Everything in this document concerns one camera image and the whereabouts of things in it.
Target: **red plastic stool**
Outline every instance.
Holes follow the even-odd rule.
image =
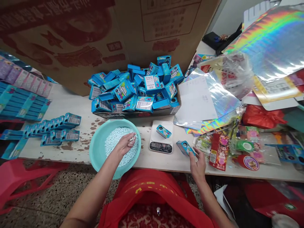
[[[50,162],[47,166],[43,166],[40,165],[40,161],[36,161],[26,169],[23,161],[23,159],[9,160],[0,166],[0,215],[10,212],[13,208],[10,206],[3,209],[8,201],[51,187],[53,184],[49,184],[49,182],[54,176],[69,167],[69,163]],[[50,176],[38,186],[35,179],[46,175]],[[30,189],[14,193],[19,187],[25,186],[28,181]]]

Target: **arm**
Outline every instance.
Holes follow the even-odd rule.
[[[107,196],[114,173],[120,161],[135,143],[135,140],[130,142],[130,139],[134,135],[135,133],[130,133],[120,139],[99,172],[71,208],[61,228],[90,227],[90,225],[92,225]]]
[[[189,153],[190,170],[197,184],[205,213],[209,218],[214,220],[220,228],[234,228],[231,221],[227,218],[221,206],[218,204],[213,192],[206,182],[206,160],[204,153],[196,148],[194,148],[194,150],[198,154],[198,161],[195,162],[193,153]]]

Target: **large cardboard box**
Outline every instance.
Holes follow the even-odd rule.
[[[156,116],[175,115],[181,107],[181,96],[179,93],[178,85],[177,85],[176,89],[177,89],[176,98],[180,105],[176,106],[174,108],[153,110],[153,113],[135,111],[135,112],[119,112],[119,113],[118,112],[93,112],[93,114],[100,116],[102,118],[105,118],[105,119],[113,119],[113,118],[117,118],[117,117],[122,117],[124,119],[131,119],[131,118],[139,118],[139,117],[152,117],[152,116],[156,117]]]
[[[161,55],[185,72],[220,0],[11,0],[0,46],[85,96],[94,73],[148,67]]]

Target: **white wall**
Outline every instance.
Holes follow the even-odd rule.
[[[222,0],[207,33],[230,35],[243,22],[244,11],[261,3],[263,0]]]

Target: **table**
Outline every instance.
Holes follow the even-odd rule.
[[[106,120],[91,113],[91,101],[88,97],[75,95],[61,85],[53,86],[49,99],[53,101],[46,112],[44,119],[50,120],[64,115],[66,112],[81,116],[81,124],[75,128],[80,131],[80,140],[77,142],[63,142],[60,146],[41,147],[39,138],[30,138],[19,157],[89,165],[90,140],[95,133],[95,130]],[[173,151],[171,154],[158,153],[149,149],[153,119],[155,119],[155,117],[129,119],[138,128],[142,138],[142,148],[134,167],[189,173],[189,158],[181,153],[175,143],[173,144]],[[157,117],[157,119],[172,122],[173,116]],[[186,134],[182,127],[176,125],[174,125],[173,133],[174,142],[186,140],[191,144],[194,138],[193,134]],[[297,171],[292,164],[286,162],[282,163],[281,166],[261,164],[260,169],[253,172],[238,167],[229,160],[225,172],[207,165],[206,174],[304,182],[304,174]]]

